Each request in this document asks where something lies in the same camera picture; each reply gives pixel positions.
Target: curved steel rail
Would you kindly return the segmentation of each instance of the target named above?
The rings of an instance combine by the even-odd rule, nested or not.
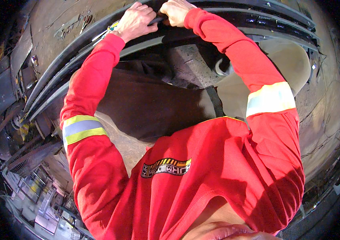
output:
[[[155,1],[155,0],[141,0],[140,2],[148,4],[153,7],[155,11],[159,10],[160,6],[164,2],[164,0]],[[315,24],[314,22],[305,16],[304,14],[282,4],[275,0],[265,1],[265,0],[192,0],[191,1],[194,4],[204,4],[204,3],[210,3],[210,2],[222,2],[222,3],[240,3],[245,5],[252,5],[256,7],[263,8],[267,11],[273,11],[278,14],[283,14],[288,17],[291,17],[293,19],[296,19],[297,21],[301,22],[303,25],[306,25],[308,29],[312,29]],[[83,48],[84,46],[88,45],[91,42],[91,39],[98,35],[99,33],[103,32],[107,26],[115,22],[116,20],[120,19],[122,15],[124,14],[125,10],[127,10],[130,5],[127,5],[116,12],[107,15],[100,21],[96,22],[94,25],[92,25],[90,28],[88,28],[86,31],[84,31],[81,35],[79,35],[74,41],[72,41],[48,66],[46,71],[43,73],[41,78],[38,80],[38,83],[34,87],[30,97],[28,98],[24,113],[26,113],[26,116],[30,114],[30,108],[36,107],[36,104],[34,102],[38,98],[39,94],[43,91],[43,88],[48,84],[48,82],[52,79],[52,77],[58,73],[59,69],[62,68],[72,57],[76,55],[76,53]]]

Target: yellow reflective band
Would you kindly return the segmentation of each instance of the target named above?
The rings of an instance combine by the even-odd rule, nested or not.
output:
[[[67,127],[73,123],[84,121],[84,120],[93,120],[93,121],[99,122],[98,118],[96,117],[92,117],[89,115],[77,115],[77,116],[66,119],[63,123],[63,127]]]
[[[89,130],[85,130],[82,132],[77,132],[75,134],[72,134],[70,136],[66,137],[66,144],[70,145],[73,144],[75,142],[78,142],[86,137],[91,137],[91,136],[100,136],[100,135],[106,135],[107,133],[105,131],[105,129],[103,129],[103,127],[98,127],[98,128],[93,128],[93,129],[89,129]]]
[[[291,108],[295,108],[295,101],[287,82],[264,85],[249,94],[246,117],[257,113],[277,113]]]

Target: scissors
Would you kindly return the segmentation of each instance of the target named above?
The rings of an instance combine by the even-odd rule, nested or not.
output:
[[[83,25],[81,28],[81,31],[79,32],[79,34],[81,34],[83,32],[83,30],[85,29],[85,27],[91,23],[91,20],[93,20],[93,15],[87,15],[85,17],[83,17]]]

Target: metal grate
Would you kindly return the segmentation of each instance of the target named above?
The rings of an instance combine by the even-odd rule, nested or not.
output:
[[[32,151],[9,164],[8,169],[21,177],[25,177],[29,175],[32,170],[38,167],[45,157],[47,157],[50,153],[57,151],[62,144],[63,143],[61,141],[48,142],[42,146],[33,147],[34,149]]]

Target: left hand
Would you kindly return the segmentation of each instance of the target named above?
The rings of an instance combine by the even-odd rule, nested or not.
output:
[[[148,26],[151,20],[156,16],[157,14],[151,7],[142,5],[140,2],[135,2],[128,10],[126,10],[114,31],[111,31],[110,33],[119,36],[127,43],[134,38],[157,31],[157,23]]]

